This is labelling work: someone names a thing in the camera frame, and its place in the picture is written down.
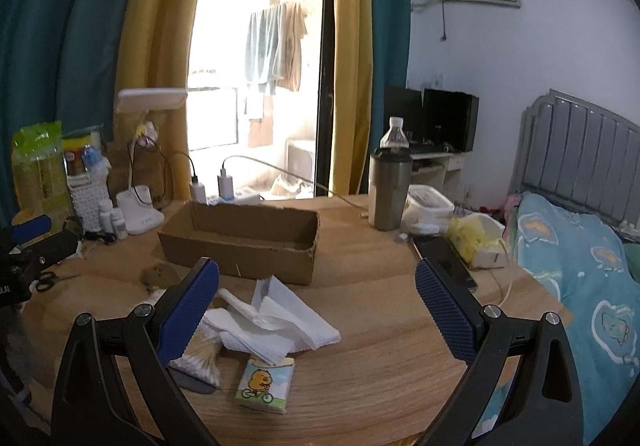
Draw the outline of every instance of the yellow curtain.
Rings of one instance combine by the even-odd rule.
[[[137,87],[185,87],[197,0],[129,0],[125,16],[116,92]],[[174,197],[188,199],[189,161],[186,109],[150,117],[158,126],[162,152],[171,159]],[[130,119],[114,116],[114,138],[131,138]]]
[[[334,143],[330,187],[360,188],[371,116],[371,0],[335,0]]]

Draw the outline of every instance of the screw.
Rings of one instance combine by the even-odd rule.
[[[88,312],[83,312],[76,318],[76,323],[80,326],[87,325],[91,321],[91,315]]]
[[[500,310],[499,307],[496,307],[495,305],[487,305],[484,308],[484,313],[489,318],[498,318],[498,317],[500,317],[500,314],[502,314],[502,311]]]
[[[133,314],[135,314],[138,318],[149,316],[151,314],[151,305],[149,305],[148,303],[142,303],[135,309],[133,309]]]
[[[560,317],[555,312],[546,313],[545,320],[547,320],[552,325],[558,325],[560,323]]]

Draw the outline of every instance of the bed headboard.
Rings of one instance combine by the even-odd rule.
[[[605,222],[640,217],[640,127],[556,90],[526,109],[511,192],[531,191]]]

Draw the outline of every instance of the computer monitor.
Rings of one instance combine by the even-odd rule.
[[[449,90],[424,90],[424,137],[456,152],[471,152],[478,121],[477,96]]]
[[[402,130],[410,142],[422,142],[424,122],[422,94],[419,90],[385,86],[384,132],[389,130],[389,118],[403,118]]]

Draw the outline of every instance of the black door frame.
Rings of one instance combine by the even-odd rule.
[[[322,0],[322,41],[320,47],[318,120],[316,121],[316,173],[313,179],[319,184],[328,186],[334,136],[334,0]],[[327,195],[325,190],[315,185],[314,193],[315,195]]]

